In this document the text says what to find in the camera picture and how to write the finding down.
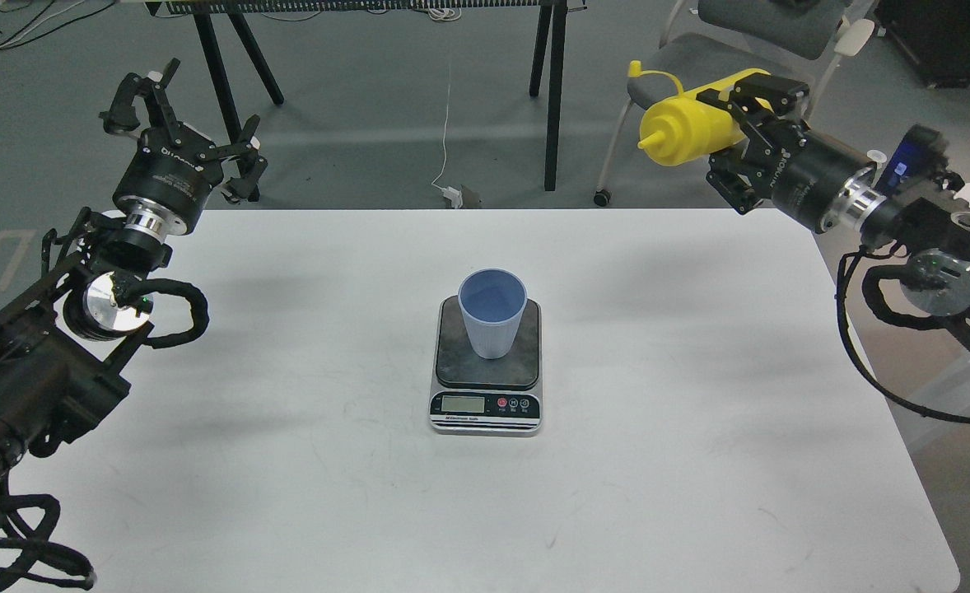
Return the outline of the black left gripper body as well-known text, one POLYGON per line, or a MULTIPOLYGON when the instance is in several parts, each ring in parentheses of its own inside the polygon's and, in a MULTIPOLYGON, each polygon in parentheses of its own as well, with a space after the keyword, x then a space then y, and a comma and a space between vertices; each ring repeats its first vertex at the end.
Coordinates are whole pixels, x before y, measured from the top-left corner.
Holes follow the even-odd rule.
POLYGON ((203 164, 198 155, 213 145, 211 138, 139 138, 138 150, 119 187, 115 207, 126 214, 124 229, 153 239, 191 233, 217 185, 217 164, 203 164))

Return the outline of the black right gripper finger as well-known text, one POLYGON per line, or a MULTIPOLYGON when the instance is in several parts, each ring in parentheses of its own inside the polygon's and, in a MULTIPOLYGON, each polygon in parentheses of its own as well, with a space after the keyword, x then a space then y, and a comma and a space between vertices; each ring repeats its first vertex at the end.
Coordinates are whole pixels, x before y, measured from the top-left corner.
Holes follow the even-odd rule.
POLYGON ((772 200, 772 162, 738 152, 714 152, 707 160, 707 183, 738 214, 749 213, 765 200, 772 200))
POLYGON ((740 131, 790 118, 801 112, 811 98, 811 87, 801 80, 778 77, 764 71, 744 71, 717 89, 697 91, 696 101, 732 117, 740 131))

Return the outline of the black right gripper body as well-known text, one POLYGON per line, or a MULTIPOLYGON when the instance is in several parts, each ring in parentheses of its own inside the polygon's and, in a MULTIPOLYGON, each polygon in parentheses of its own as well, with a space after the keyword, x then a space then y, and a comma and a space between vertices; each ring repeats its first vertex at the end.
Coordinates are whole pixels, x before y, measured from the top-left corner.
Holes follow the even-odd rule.
POLYGON ((757 198, 818 234, 835 226, 846 185, 877 168, 866 154, 791 120, 760 125, 746 139, 744 175, 757 198))

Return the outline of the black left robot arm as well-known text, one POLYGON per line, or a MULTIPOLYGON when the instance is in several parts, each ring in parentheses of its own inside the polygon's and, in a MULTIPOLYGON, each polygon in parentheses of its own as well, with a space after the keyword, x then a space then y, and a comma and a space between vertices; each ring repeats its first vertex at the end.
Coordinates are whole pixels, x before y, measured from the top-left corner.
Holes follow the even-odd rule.
POLYGON ((130 394, 121 371, 142 346, 179 347, 205 334, 209 303, 198 287, 154 272, 168 266, 170 236, 191 233, 209 196, 251 200, 267 159, 259 117, 219 145, 179 120, 166 97, 179 70, 131 72, 100 114, 138 150, 114 192, 115 215, 82 208, 67 233, 41 245, 40 278, 0 309, 0 592, 18 581, 90 590, 85 555, 52 541, 60 505, 15 495, 11 470, 49 457, 97 428, 130 394))

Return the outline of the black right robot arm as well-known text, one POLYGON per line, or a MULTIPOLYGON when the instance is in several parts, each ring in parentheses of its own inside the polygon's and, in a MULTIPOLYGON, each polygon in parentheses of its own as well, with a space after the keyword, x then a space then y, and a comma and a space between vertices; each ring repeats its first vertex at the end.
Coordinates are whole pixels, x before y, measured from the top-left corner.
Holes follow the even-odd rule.
POLYGON ((875 161, 793 116, 808 90, 798 80, 739 72, 717 90, 693 91, 744 135, 710 150, 708 184, 742 214, 768 200, 817 234, 838 225, 853 229, 859 247, 839 259, 835 293, 851 364, 888 401, 928 419, 970 425, 970 416, 926 408, 883 386, 851 344, 846 307, 861 260, 875 260, 860 289, 876 319, 947 331, 970 353, 970 203, 959 197, 964 181, 949 168, 947 142, 914 125, 873 180, 875 161))

